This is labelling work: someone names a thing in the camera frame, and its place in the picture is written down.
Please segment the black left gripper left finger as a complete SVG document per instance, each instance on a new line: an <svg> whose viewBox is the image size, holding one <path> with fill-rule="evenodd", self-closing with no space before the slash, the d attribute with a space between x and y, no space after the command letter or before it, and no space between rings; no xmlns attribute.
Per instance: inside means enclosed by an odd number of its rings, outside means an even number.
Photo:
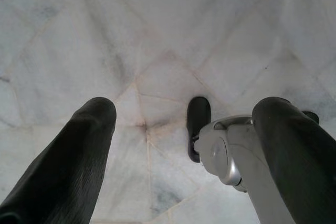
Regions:
<svg viewBox="0 0 336 224"><path fill-rule="evenodd" d="M89 223L116 119L107 98L78 109L1 203L1 223Z"/></svg>

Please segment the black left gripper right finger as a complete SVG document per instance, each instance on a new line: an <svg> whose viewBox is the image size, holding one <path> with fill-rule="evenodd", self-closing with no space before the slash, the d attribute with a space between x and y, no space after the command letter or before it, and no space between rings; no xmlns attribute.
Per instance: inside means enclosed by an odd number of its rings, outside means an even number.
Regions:
<svg viewBox="0 0 336 224"><path fill-rule="evenodd" d="M295 223L335 223L335 139L288 100L252 112L276 187Z"/></svg>

